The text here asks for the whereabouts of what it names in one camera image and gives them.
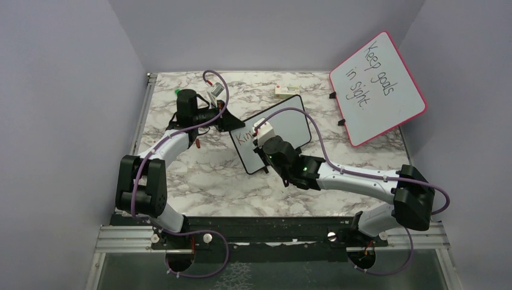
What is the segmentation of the black framed small whiteboard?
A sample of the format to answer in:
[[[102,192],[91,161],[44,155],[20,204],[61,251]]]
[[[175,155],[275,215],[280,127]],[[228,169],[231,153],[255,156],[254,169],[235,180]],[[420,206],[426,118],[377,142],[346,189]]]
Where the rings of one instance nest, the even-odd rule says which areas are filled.
[[[229,134],[235,149],[241,159],[245,172],[249,175],[264,168],[264,162],[254,152],[251,129],[258,120],[270,116],[270,114],[284,108],[297,108],[304,110],[304,104],[300,95],[289,97],[244,121],[245,126],[232,130]],[[277,135],[291,143],[294,148],[302,147],[312,140],[310,127],[306,116],[302,113],[290,110],[277,114],[269,120]]]

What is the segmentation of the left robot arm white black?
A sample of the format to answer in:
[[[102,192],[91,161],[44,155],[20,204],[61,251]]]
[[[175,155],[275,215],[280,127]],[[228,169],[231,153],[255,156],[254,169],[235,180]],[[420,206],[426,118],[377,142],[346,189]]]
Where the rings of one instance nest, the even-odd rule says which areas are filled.
[[[143,153],[126,155],[120,161],[116,208],[167,230],[166,238],[175,248],[187,245],[190,232],[185,216],[167,202],[167,167],[197,143],[200,128],[229,132],[245,126],[228,111],[228,102],[219,99],[222,92],[224,88],[215,84],[207,92],[207,106],[201,108],[198,101],[203,97],[196,91],[178,91],[176,112],[159,141]]]

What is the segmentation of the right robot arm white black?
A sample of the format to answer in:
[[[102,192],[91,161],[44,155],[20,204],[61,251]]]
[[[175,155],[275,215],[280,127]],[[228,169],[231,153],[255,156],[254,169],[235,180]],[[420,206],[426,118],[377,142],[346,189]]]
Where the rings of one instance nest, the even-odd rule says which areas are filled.
[[[357,246],[399,226],[415,231],[429,229],[435,193],[413,166],[404,165],[397,172],[384,173],[331,166],[325,158],[301,154],[280,136],[269,138],[254,151],[265,165],[276,171],[285,186],[341,190],[382,201],[382,205],[354,215],[344,240]]]

